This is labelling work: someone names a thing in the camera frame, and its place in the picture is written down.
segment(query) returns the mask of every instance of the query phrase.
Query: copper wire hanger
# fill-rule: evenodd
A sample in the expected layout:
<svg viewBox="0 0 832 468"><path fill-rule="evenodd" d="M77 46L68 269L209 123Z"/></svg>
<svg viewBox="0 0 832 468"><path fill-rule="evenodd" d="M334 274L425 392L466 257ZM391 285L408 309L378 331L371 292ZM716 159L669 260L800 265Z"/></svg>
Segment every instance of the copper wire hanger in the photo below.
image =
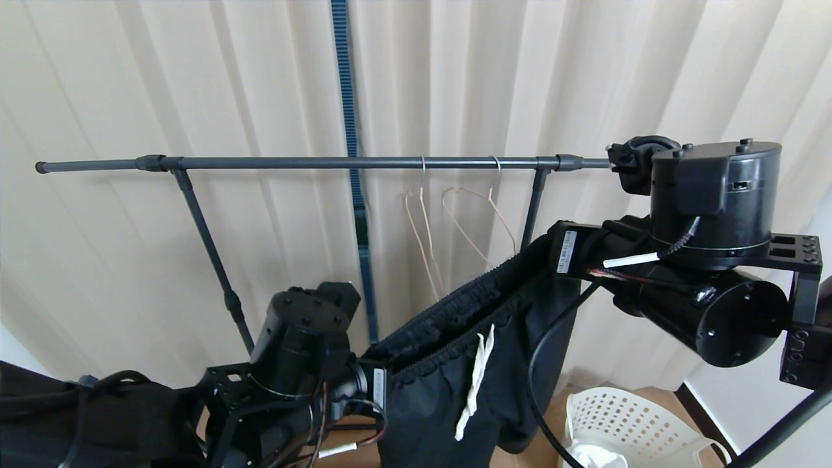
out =
<svg viewBox="0 0 832 468"><path fill-rule="evenodd" d="M410 227L414 230L414 235L416 236L416 242L418 242L418 248L422 252L422 262L424 263L425 272L428 273L428 281L430 281L430 289L433 292L434 300L438 301L440 297L445 295L445 285L442 283L442 275L439 273L439 264L436 262L436 258L433 256L433 237L430 234L430 222L428 221L428 210L424 206L424 180L428 173L428 167L425 163L424 156L422 157L422 183L419 186L418 190L418 200L419 204L422 206L422 218L424 219L425 230L428 232L428 255L425 255L424 252L424 245L422 243L422 238L419 236L418 231L416 230L416 223L414 222L413 215L410 214L410 204L409 199L410 197L415 197L414 191L409 190L407 194L404 195L404 210L408 213L408 219L410 220ZM430 256L430 261L433 263L433 269L436 273L436 282L433 281L433 275L430 273L430 266L428 265L428 256Z"/></svg>
<svg viewBox="0 0 832 468"><path fill-rule="evenodd" d="M480 251L479 248L473 243L473 241L471 240L471 237L469 237L468 234L465 232L465 230L459 225L459 222L457 222L457 218L454 217L453 214L451 213L451 211L448 209L448 205L445 202L445 196L448 195L448 192L453 190L454 193L457 193L457 194L459 194L460 192L468 192L468 193L471 193L473 195L476 195L477 197L486 199L488 201L488 203L491 205L491 208L494 210L494 212L497 213L497 217L499 218L500 222L503 224L503 227L506 228L506 232L508 233L508 236L511 237L511 239L512 239L512 251L516 255L518 253L517 241L514 239L514 235L512 234L512 230L509 229L505 218L503 218L503 214L500 213L500 210L497 208L497 204L494 203L494 200L492 198L492 195L494 193L494 185L503 178L503 168L500 165L500 160L496 156L492 155L491 157L493 157L494 161L497 163L497 176L491 181L491 186L488 188L488 195L487 196L483 195L482 193L475 192L471 189L465 188L465 187L460 187L460 188L450 187L449 189L445 190L445 192L442 192L442 208L444 208L445 212L448 213L448 216L451 217L451 221L453 222L453 224L457 227L457 229L459 229L460 232L462 232L463 236L468 241L468 243L471 244L473 249L475 251L477 251L477 254L479 254L479 256L485 261L485 264L488 265L489 267L493 267L493 265L491 264L490 261L488 261L488 258L485 257L485 255L482 253L482 251Z"/></svg>

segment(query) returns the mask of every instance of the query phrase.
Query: hanger hook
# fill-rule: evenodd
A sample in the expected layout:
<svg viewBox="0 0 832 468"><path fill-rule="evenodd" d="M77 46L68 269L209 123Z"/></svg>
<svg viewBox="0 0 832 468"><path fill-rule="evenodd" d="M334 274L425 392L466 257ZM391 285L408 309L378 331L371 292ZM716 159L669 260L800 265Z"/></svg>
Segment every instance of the hanger hook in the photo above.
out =
<svg viewBox="0 0 832 468"><path fill-rule="evenodd" d="M420 154L422 158L422 188L424 188L424 179L428 175L428 163L424 161L424 154Z"/></svg>
<svg viewBox="0 0 832 468"><path fill-rule="evenodd" d="M500 181L500 179L503 178L503 166L500 165L500 159L498 157L494 156L493 154L490 154L489 156L493 157L494 161L497 163L497 176L494 178L494 180L491 181L491 190L493 190L494 184L496 184Z"/></svg>

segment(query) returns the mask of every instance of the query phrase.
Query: black shorts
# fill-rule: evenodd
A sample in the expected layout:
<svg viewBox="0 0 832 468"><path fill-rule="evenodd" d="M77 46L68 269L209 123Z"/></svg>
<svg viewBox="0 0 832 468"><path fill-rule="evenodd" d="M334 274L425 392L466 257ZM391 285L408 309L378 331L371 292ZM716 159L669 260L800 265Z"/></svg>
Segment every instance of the black shorts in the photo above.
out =
<svg viewBox="0 0 832 468"><path fill-rule="evenodd" d="M550 235L538 238L364 353L387 361L392 372L389 428L379 443L384 468L484 468L496 446L518 453L532 441L537 424L525 388L527 364L546 327L580 292L579 281L556 279L551 247ZM478 408L456 441L477 334L488 336L492 324L494 348ZM552 399L573 324L574 317L564 321L538 357L534 395L541 408Z"/></svg>

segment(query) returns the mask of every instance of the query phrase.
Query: white sticker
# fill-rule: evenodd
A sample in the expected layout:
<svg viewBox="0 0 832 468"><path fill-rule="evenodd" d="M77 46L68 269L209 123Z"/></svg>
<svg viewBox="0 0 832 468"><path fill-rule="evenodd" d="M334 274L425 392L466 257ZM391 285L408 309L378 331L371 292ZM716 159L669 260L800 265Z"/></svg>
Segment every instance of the white sticker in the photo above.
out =
<svg viewBox="0 0 832 468"><path fill-rule="evenodd" d="M387 381L387 371L373 369L373 401L384 409L384 384Z"/></svg>
<svg viewBox="0 0 832 468"><path fill-rule="evenodd" d="M567 231L563 236L563 245L561 246L561 257L557 259L557 272L568 273L569 263L572 261L572 251L575 250L575 240L577 239L577 231Z"/></svg>

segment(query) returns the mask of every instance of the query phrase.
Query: white drawstring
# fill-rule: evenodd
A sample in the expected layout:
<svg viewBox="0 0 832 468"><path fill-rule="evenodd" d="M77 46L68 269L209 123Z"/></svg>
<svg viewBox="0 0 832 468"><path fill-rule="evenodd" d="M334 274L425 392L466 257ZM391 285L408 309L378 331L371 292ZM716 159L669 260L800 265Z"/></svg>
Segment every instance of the white drawstring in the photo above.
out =
<svg viewBox="0 0 832 468"><path fill-rule="evenodd" d="M459 416L457 432L453 436L457 441L463 439L468 419L477 411L477 393L485 377L485 365L488 363L488 357L491 356L491 350L494 348L494 324L491 324L491 331L488 333L487 340L483 338L482 333L478 333L477 336L479 336L479 345L477 346L477 357L474 358L473 372L471 373L471 390L468 391L468 400L463 409L463 414Z"/></svg>

